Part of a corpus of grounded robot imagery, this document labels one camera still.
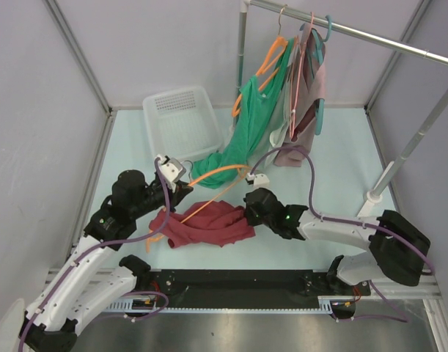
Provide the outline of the red tank top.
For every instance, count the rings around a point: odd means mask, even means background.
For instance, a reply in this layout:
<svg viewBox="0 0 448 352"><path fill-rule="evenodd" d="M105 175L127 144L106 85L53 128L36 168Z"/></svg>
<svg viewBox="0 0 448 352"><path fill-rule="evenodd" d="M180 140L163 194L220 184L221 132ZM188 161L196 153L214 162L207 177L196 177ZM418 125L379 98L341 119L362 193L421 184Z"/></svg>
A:
<svg viewBox="0 0 448 352"><path fill-rule="evenodd" d="M228 202L196 202L183 214L171 213L160 234L170 248L196 243L223 247L255 236L244 216L244 208Z"/></svg>

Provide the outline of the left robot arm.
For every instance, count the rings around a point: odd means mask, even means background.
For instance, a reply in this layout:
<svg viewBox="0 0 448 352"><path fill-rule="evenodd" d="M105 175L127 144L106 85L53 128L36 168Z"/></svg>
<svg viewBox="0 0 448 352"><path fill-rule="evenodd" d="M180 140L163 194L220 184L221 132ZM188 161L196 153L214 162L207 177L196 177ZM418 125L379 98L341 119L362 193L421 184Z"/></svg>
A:
<svg viewBox="0 0 448 352"><path fill-rule="evenodd" d="M131 243L136 221L159 208L171 212L192 187L181 181L185 168L172 160L155 162L155 179L139 170L122 172L91 217L62 269L25 311L18 350L71 351L78 336L111 303L126 295L158 297L151 290L151 267L130 254L91 290L86 287L102 264Z"/></svg>

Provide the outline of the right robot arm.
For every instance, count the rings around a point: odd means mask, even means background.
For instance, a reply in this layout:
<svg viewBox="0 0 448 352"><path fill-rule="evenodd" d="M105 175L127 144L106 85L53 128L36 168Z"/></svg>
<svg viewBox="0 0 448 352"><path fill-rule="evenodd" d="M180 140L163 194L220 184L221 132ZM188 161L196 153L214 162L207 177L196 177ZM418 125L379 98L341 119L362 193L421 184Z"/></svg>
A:
<svg viewBox="0 0 448 352"><path fill-rule="evenodd" d="M382 278L416 287L423 275L430 240L394 210L381 216L337 219L317 215L305 205L283 205L266 188L247 193L243 201L245 217L253 227L265 225L287 240L330 241L362 250L334 259L327 276L333 293L344 294L361 282Z"/></svg>

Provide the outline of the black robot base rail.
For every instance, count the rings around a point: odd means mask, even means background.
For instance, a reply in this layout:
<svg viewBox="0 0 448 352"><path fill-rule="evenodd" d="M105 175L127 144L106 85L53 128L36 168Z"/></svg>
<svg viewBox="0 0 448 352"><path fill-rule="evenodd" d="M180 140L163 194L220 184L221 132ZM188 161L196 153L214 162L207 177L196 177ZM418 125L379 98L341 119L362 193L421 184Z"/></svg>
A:
<svg viewBox="0 0 448 352"><path fill-rule="evenodd" d="M369 296L367 284L338 283L331 272L310 270L160 270L130 255L102 282L67 305L71 320L85 322L111 306L138 314L178 311L331 311L324 296L353 301Z"/></svg>

